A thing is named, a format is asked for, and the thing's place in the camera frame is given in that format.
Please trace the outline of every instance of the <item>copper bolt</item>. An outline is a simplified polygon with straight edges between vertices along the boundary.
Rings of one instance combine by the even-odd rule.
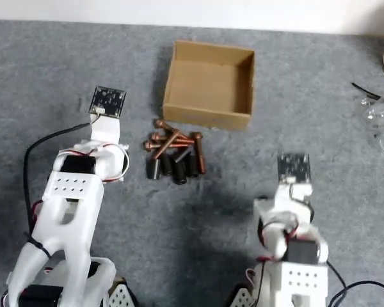
[[[195,140],[195,152],[198,158],[199,173],[204,174],[206,173],[206,165],[205,165],[204,151],[202,150],[202,138],[203,138],[202,133],[192,132],[191,136]]]
[[[158,132],[156,133],[153,133],[151,134],[151,140],[152,141],[166,141],[168,139],[167,136],[161,136],[159,135]],[[184,143],[184,144],[195,144],[195,140],[194,139],[181,139],[181,138],[177,138],[175,140],[175,143]]]
[[[159,156],[177,139],[179,136],[179,130],[175,129],[173,134],[165,141],[165,143],[159,147],[158,151],[152,156],[153,159],[158,159]]]
[[[169,145],[168,148],[184,148],[187,146],[189,146],[189,144],[186,144],[186,143],[184,143],[184,144],[171,144],[171,145]],[[162,144],[157,144],[157,143],[152,143],[150,141],[145,141],[143,144],[143,147],[146,151],[150,152],[155,148],[162,147]]]
[[[167,130],[169,132],[174,132],[175,130],[177,130],[177,129],[169,126],[164,120],[154,120],[154,125],[155,125],[155,128],[162,128],[162,129]],[[179,137],[182,139],[189,139],[189,137],[187,137],[183,133],[179,133]]]

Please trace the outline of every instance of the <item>gray carpet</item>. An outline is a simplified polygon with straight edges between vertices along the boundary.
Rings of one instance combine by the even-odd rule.
[[[208,172],[177,186],[145,178],[142,141],[161,113],[175,39],[256,51],[256,103],[246,132],[201,130]],[[254,197],[276,188],[276,153],[310,154],[315,223],[348,283],[384,282],[384,157],[365,130],[355,81],[384,93],[384,39],[355,36],[0,22],[0,295],[25,242],[22,158],[55,130],[85,122],[96,85],[128,91],[122,142],[131,167],[108,184],[92,244],[114,261],[142,306],[223,306],[244,281],[257,247],[248,231]],[[31,158],[39,199],[57,150],[82,130],[41,146]],[[330,273],[330,295],[340,290]],[[362,286],[345,306],[384,306]]]

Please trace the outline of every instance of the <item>black cylinder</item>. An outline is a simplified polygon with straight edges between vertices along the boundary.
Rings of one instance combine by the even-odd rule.
[[[159,168],[159,166],[161,165],[161,160],[150,159],[147,163],[148,179],[158,180],[161,177],[161,170]]]
[[[159,160],[161,160],[161,173],[164,176],[172,175],[172,165],[171,159],[167,153],[163,153],[159,156]]]
[[[187,177],[197,177],[199,176],[198,164],[196,163],[195,155],[187,155],[184,159],[185,161],[185,173]]]
[[[182,185],[186,183],[186,175],[185,175],[185,166],[184,161],[180,161],[176,163],[171,157],[172,163],[172,171],[173,171],[173,182],[177,185]]]

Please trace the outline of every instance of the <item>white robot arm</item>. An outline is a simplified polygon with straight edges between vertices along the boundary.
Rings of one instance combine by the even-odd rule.
[[[266,251],[252,270],[253,289],[239,289],[230,306],[325,307],[328,245],[310,224],[308,155],[280,155],[278,174],[275,197],[254,201],[254,231]]]
[[[90,256],[103,184],[123,180],[129,167],[128,146],[118,143],[124,98],[125,92],[97,87],[90,108],[91,140],[58,153],[33,232],[9,275],[9,307],[134,306],[124,284],[120,297],[109,295],[114,263]],[[37,281],[59,250],[65,260]]]

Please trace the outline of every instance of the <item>open cardboard box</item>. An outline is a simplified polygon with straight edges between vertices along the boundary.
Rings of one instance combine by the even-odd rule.
[[[253,50],[176,41],[164,119],[245,130],[252,116],[254,66]]]

